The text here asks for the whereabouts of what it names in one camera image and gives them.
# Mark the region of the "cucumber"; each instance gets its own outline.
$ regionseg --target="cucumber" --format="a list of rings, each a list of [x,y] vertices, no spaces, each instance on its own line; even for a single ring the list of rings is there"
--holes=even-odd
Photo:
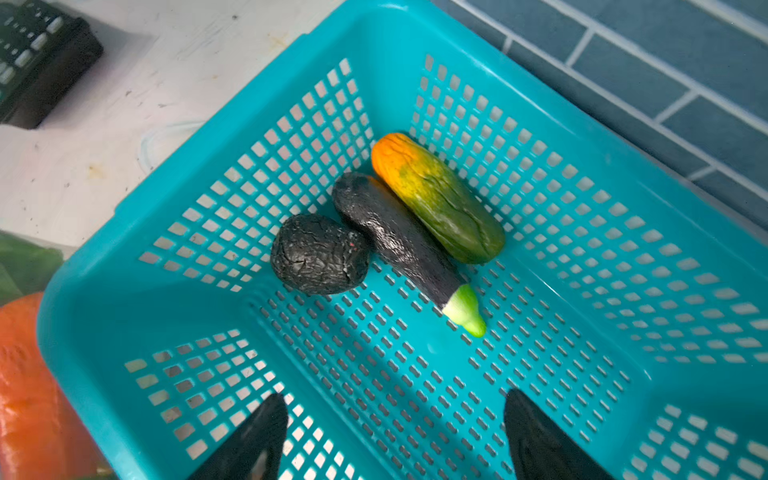
[[[413,213],[381,182],[349,173],[333,187],[342,220],[362,232],[378,254],[403,272],[454,323],[473,336],[485,334],[475,291]]]
[[[445,249],[462,263],[487,263],[506,236],[462,180],[437,157],[403,134],[373,147],[373,168]]]

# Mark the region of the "orange bag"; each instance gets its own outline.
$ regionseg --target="orange bag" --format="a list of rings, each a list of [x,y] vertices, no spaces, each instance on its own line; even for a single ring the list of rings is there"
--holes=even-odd
[[[42,293],[0,307],[0,467],[3,480],[72,480],[105,462],[38,349]]]

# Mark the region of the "white countertop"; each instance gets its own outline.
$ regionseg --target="white countertop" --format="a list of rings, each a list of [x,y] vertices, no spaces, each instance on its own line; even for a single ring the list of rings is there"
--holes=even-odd
[[[37,130],[0,125],[0,230],[82,245],[147,176],[142,141],[210,118],[341,2],[65,0],[104,56]]]

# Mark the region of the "green eggplant stem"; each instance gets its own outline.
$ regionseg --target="green eggplant stem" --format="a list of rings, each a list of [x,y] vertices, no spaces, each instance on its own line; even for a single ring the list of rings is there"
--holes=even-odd
[[[472,336],[485,335],[485,321],[480,316],[478,297],[466,283],[451,295],[442,312],[456,325],[463,326]]]

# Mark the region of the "black avocado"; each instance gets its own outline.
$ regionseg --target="black avocado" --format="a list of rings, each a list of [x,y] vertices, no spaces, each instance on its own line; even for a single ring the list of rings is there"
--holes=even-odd
[[[333,206],[363,232],[379,255],[442,309],[464,284],[448,254],[392,191],[368,175],[349,173],[333,186]]]
[[[286,220],[272,245],[272,269],[286,285],[313,295],[346,292],[368,273],[370,243],[318,214]]]

